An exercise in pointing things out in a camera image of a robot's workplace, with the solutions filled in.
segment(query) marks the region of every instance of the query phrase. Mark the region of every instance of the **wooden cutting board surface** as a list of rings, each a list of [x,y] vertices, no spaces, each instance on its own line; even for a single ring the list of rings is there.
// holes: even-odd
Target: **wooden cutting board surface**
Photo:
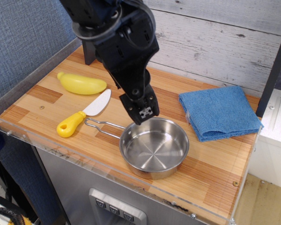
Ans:
[[[200,143],[192,126],[185,119],[185,112],[178,101],[178,95],[188,91],[215,88],[215,86],[152,68],[148,70],[151,74],[151,85],[158,98],[159,117],[179,124],[190,141],[188,156],[179,170],[168,178],[146,180],[137,177],[129,170],[122,158],[118,139],[102,134],[84,123],[78,126],[71,137],[58,136],[56,127],[63,119],[83,110],[99,96],[99,94],[83,96],[66,91],[57,79],[59,72],[80,74],[107,82],[107,88],[112,91],[111,100],[106,109],[93,117],[94,119],[124,127],[133,122],[119,100],[123,91],[116,88],[114,81],[101,63],[95,61],[89,66],[84,64],[82,46],[0,116],[2,120],[12,124],[13,128],[9,127],[8,123],[1,123],[1,126],[6,129],[19,128],[18,130],[27,130],[28,133],[36,134],[31,137],[30,143],[38,142],[37,137],[39,137],[49,140],[49,147],[50,143],[57,143],[70,151],[78,152],[85,158],[94,159],[120,172],[114,173],[118,179],[166,199],[166,203],[175,202],[178,210],[196,212],[197,215],[215,223],[225,224],[225,221],[218,219],[213,213],[223,218],[231,218],[257,135],[249,134]],[[259,99],[250,96],[247,98],[253,110],[256,110]],[[119,128],[108,125],[99,126],[102,130],[118,136],[122,133]],[[212,213],[199,210],[190,203]]]

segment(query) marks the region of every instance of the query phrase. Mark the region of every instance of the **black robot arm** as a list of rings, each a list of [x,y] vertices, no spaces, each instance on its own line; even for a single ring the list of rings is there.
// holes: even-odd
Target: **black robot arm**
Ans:
[[[159,114],[146,66],[159,50],[151,10],[140,0],[60,0],[73,31],[96,49],[118,88],[132,120],[140,125]]]

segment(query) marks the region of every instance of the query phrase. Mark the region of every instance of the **button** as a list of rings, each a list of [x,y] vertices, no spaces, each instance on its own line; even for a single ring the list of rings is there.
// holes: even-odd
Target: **button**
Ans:
[[[112,212],[112,213],[114,213],[114,214],[117,214],[117,215],[120,215],[120,211],[117,209],[117,208],[115,208],[115,207],[113,207],[113,206],[109,206],[109,209],[110,209],[110,211]]]
[[[101,208],[104,208],[104,209],[106,208],[105,202],[102,202],[101,200],[96,199],[96,203]]]
[[[126,212],[123,212],[123,215],[124,215],[124,218],[130,222],[133,222],[134,221],[134,218],[133,216],[131,216],[130,214],[126,213]]]

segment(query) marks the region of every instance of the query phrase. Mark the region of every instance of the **wire handle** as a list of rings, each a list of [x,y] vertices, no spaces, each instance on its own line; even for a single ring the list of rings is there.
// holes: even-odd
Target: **wire handle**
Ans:
[[[117,127],[117,128],[126,129],[126,127],[122,127],[122,126],[117,125],[117,124],[114,124],[114,123],[110,123],[110,122],[106,122],[106,121],[97,121],[97,120],[92,119],[92,118],[87,118],[87,119],[84,121],[84,123],[85,123],[86,125],[88,125],[88,126],[90,126],[90,127],[93,127],[93,128],[96,128],[96,129],[97,129],[98,131],[100,131],[101,133],[104,133],[104,134],[109,135],[109,136],[112,136],[112,137],[116,137],[116,138],[118,138],[118,139],[120,139],[120,137],[118,137],[118,136],[116,136],[116,135],[113,135],[113,134],[111,134],[111,133],[108,133],[108,132],[106,132],[106,131],[103,131],[103,130],[100,129],[100,127],[98,127],[98,126],[96,126],[96,125],[89,124],[89,123],[88,123],[89,120],[91,120],[91,121],[93,121],[93,122],[96,122],[96,123],[100,123],[100,124],[103,123],[103,124],[108,124],[108,125],[111,125],[111,126],[114,126],[114,127]]]

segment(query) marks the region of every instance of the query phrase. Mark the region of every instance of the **saucepan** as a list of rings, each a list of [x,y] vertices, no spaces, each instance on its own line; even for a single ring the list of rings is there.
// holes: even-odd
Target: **saucepan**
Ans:
[[[124,129],[121,137],[102,131],[89,121],[109,124]],[[141,125],[135,123],[122,127],[92,118],[85,124],[119,139],[120,152],[130,170],[145,179],[162,179],[178,170],[189,150],[185,131],[175,122],[153,117]]]

